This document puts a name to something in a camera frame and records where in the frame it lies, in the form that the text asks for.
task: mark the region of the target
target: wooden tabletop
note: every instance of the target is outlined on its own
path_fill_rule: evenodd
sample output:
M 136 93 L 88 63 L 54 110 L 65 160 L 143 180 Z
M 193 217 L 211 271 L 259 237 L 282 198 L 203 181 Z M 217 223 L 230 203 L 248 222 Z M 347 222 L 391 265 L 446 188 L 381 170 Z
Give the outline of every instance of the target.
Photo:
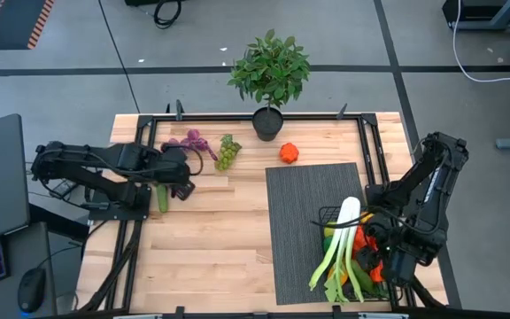
M 137 118 L 117 115 L 111 142 L 133 142 Z M 398 113 L 378 113 L 377 120 L 390 179 L 397 180 L 412 164 L 405 131 Z M 184 138 L 190 128 L 197 128 L 215 150 L 224 134 L 233 134 L 243 149 L 225 172 L 215 170 L 206 154 L 202 174 L 191 178 L 197 186 L 194 193 L 186 201 L 170 199 L 168 213 L 161 214 L 156 199 L 151 201 L 151 215 L 141 235 L 131 312 L 173 313 L 177 306 L 185 306 L 190 313 L 331 311 L 328 303 L 276 305 L 265 168 L 285 166 L 278 151 L 291 142 L 300 151 L 293 165 L 355 162 L 365 186 L 367 175 L 357 124 L 286 121 L 274 141 L 261 142 L 250 121 L 168 121 L 158 126 L 155 147 L 169 137 Z M 369 129 L 367 140 L 373 151 Z M 380 182 L 376 157 L 373 159 L 375 179 Z M 190 154 L 191 170 L 198 164 Z M 120 180 L 116 175 L 108 176 Z M 89 300 L 110 271 L 118 227 L 119 222 L 107 222 L 86 245 L 77 288 L 80 305 Z M 127 227 L 127 238 L 131 229 Z M 447 303 L 436 261 L 427 268 L 417 267 L 416 275 L 437 300 Z M 122 274 L 116 307 L 120 306 L 124 280 Z M 382 311 L 390 310 L 390 305 L 352 302 L 342 309 Z

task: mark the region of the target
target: black basket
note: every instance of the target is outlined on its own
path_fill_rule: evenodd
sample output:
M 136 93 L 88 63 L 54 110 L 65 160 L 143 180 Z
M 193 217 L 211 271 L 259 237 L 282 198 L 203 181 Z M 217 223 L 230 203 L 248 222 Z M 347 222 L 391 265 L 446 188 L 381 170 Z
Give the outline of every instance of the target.
M 321 224 L 326 224 L 328 222 L 337 222 L 337 216 L 340 215 L 340 210 L 342 207 L 340 206 L 324 206 L 320 208 L 318 211 L 319 220 Z M 320 227 L 320 235 L 321 238 L 324 238 L 324 229 Z M 332 267 L 332 264 L 330 264 L 325 271 L 325 275 L 328 275 L 330 267 Z M 350 300 L 350 301 L 359 301 L 358 298 L 355 296 L 355 293 L 353 292 L 352 282 L 348 279 L 347 282 L 342 286 L 342 290 L 344 291 L 344 295 Z M 379 297 L 376 295 L 372 295 L 369 292 L 361 291 L 363 294 L 363 300 L 364 301 L 389 301 L 388 298 Z

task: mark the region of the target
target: gray floor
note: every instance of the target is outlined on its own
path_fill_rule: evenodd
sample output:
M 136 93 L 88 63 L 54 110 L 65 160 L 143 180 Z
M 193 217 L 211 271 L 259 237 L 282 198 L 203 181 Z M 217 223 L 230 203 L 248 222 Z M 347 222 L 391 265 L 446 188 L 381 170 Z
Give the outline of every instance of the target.
M 245 44 L 272 27 L 278 35 L 295 35 L 313 64 L 389 64 L 368 0 L 187 0 L 182 17 L 168 30 L 156 29 L 150 17 L 122 0 L 103 3 L 126 66 L 230 65 Z M 382 4 L 401 66 L 454 65 L 442 0 Z M 510 65 L 510 34 L 461 33 L 458 49 L 466 65 Z M 0 51 L 0 69 L 119 66 L 97 0 L 57 0 L 34 50 Z M 177 98 L 188 113 L 254 111 L 257 105 L 242 102 L 227 79 L 226 74 L 130 76 L 143 112 L 162 113 Z M 496 137 L 510 137 L 510 82 L 477 84 L 461 74 L 404 74 L 404 79 L 421 136 L 442 130 L 468 141 L 471 159 L 447 212 L 463 307 L 510 311 L 510 152 L 494 147 Z M 400 111 L 392 74 L 352 72 L 313 73 L 300 100 L 284 110 L 337 111 L 344 103 L 348 111 Z M 114 114 L 134 112 L 123 75 L 0 77 L 0 116 L 22 115 L 27 160 L 38 144 L 52 139 L 105 146 Z M 34 183 L 29 188 L 43 192 Z M 79 191 L 73 199 L 81 200 Z M 31 200 L 72 219 L 85 216 L 49 198 L 31 195 Z M 63 245 L 63 239 L 53 238 L 53 250 Z M 78 252 L 69 253 L 54 261 L 63 306 L 72 298 L 68 293 L 79 271 Z

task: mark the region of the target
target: desk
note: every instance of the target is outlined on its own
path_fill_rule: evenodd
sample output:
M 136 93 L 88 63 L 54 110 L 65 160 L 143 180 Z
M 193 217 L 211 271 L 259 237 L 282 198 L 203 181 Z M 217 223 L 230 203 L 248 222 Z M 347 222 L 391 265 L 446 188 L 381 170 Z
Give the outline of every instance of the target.
M 5 237 L 7 259 L 11 275 L 0 280 L 0 318 L 21 318 L 17 304 L 17 288 L 28 270 L 35 268 L 50 255 L 46 224 L 38 222 Z M 29 314 L 29 318 L 44 317 L 57 313 L 52 263 L 45 261 L 46 270 L 44 301 L 40 308 Z
M 205 155 L 203 173 L 192 177 L 196 190 L 187 201 L 169 200 L 168 213 L 158 211 L 153 194 L 150 218 L 143 223 L 131 313 L 173 313 L 177 306 L 185 306 L 187 313 L 331 311 L 328 303 L 276 305 L 265 178 L 265 167 L 286 165 L 279 161 L 278 151 L 282 144 L 292 142 L 300 150 L 296 165 L 356 162 L 361 184 L 367 185 L 359 121 L 335 121 L 334 114 L 326 121 L 321 114 L 315 114 L 321 121 L 285 121 L 273 142 L 259 141 L 250 121 L 225 121 L 226 115 L 184 114 L 188 116 L 185 121 L 159 123 L 156 148 L 169 137 L 180 139 L 189 128 L 197 128 L 214 149 L 224 134 L 233 134 L 243 149 L 227 172 L 216 171 Z M 377 113 L 376 119 L 389 178 L 398 179 L 412 164 L 400 116 Z M 117 115 L 111 142 L 133 142 L 138 121 L 138 115 Z M 147 141 L 149 131 L 144 129 L 143 141 Z M 374 133 L 369 129 L 365 133 L 368 148 L 375 151 Z M 376 156 L 371 158 L 380 183 L 379 163 Z M 197 168 L 192 155 L 189 164 L 192 171 Z M 108 176 L 121 180 L 113 174 Z M 118 228 L 118 222 L 108 222 L 86 245 L 77 288 L 81 305 L 111 268 Z M 437 262 L 428 268 L 418 267 L 417 276 L 435 298 L 447 302 Z M 121 305 L 124 281 L 122 275 L 115 307 Z M 390 304 L 351 303 L 342 310 L 383 311 L 390 310 Z

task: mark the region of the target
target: dark gray rug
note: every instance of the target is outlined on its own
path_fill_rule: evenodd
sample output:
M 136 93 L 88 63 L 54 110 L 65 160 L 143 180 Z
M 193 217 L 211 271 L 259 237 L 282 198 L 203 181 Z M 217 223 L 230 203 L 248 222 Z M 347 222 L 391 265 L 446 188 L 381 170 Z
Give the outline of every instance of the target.
M 363 193 L 355 163 L 267 168 L 267 196 L 277 305 L 327 301 L 324 277 L 308 282 L 323 259 L 319 220 L 323 206 L 341 206 Z

